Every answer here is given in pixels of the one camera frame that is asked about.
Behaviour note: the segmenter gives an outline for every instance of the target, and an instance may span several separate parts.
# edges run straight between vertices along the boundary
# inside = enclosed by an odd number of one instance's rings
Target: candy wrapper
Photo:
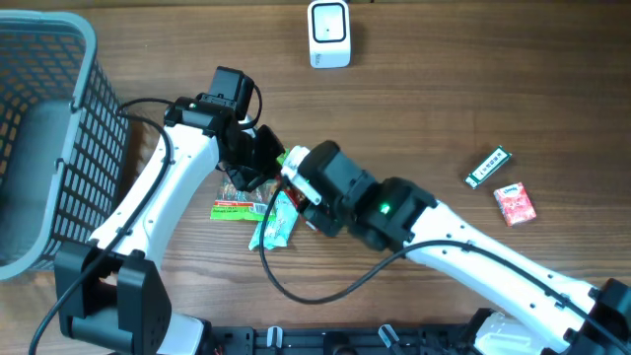
[[[262,221],[276,185],[277,181],[270,180],[253,192],[237,191],[230,178],[224,174],[210,218],[224,221]],[[276,214],[269,218],[275,220]]]
[[[530,203],[526,189],[521,182],[496,189],[493,194],[509,227],[536,217],[532,203]]]
[[[263,245],[268,250],[287,246],[289,236],[298,219],[298,211],[296,211],[296,207],[294,207],[294,204],[284,191],[278,194],[278,198],[276,198],[276,203],[274,204],[274,210],[276,211],[276,220],[267,222],[265,237],[263,239]],[[262,222],[259,222],[256,226],[252,240],[249,242],[250,250],[254,250],[254,248],[258,247],[261,226]]]

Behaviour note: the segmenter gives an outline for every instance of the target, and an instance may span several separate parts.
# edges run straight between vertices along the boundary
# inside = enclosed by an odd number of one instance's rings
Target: wire mesh basket
[[[90,24],[0,11],[0,280],[51,269],[113,210],[130,136]]]

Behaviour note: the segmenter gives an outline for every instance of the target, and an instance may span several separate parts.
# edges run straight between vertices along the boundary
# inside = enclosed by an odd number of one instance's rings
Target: teal snack wrapper
[[[284,191],[278,194],[278,198],[274,204],[274,210],[276,211],[276,220],[267,222],[265,237],[263,239],[263,246],[268,250],[277,247],[286,247],[289,244],[289,237],[298,219],[298,211],[296,211],[296,207],[294,207],[294,204]],[[261,225],[262,222],[258,222],[256,225],[252,240],[249,242],[250,250],[254,250],[258,247]]]

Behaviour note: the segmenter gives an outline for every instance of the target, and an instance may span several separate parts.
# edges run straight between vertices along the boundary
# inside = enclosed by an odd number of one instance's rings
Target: black mounting bracket
[[[332,141],[315,146],[298,172],[323,201],[302,204],[303,216],[329,237],[348,226],[353,237],[374,250],[403,248],[413,238],[413,222],[426,207],[437,206],[434,196],[412,181],[390,177],[377,182]]]
[[[184,124],[216,137],[221,165],[235,189],[246,192],[280,173],[276,158],[285,152],[266,125],[249,134],[239,124],[247,114],[253,87],[243,72],[218,67],[208,94],[178,98],[165,112],[166,126]]]
[[[103,252],[65,243],[54,261],[57,297]],[[117,274],[115,285],[102,278]],[[171,320],[171,301],[156,264],[135,251],[111,253],[59,311],[61,333],[126,354],[155,354]]]
[[[461,346],[464,324],[395,327],[405,355],[473,355]],[[283,329],[282,347],[267,347],[267,330],[247,326],[213,327],[220,354],[240,355],[390,355],[377,328]]]
[[[600,290],[592,289],[590,297],[596,301],[590,317],[622,343],[631,341],[631,288],[611,278]],[[565,335],[571,343],[567,355],[621,354],[611,341],[588,322],[579,331],[568,329]]]

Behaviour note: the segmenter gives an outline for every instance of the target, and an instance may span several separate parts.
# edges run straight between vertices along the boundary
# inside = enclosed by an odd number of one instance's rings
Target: pink snack box
[[[521,182],[498,188],[493,192],[509,227],[534,219],[536,213]]]

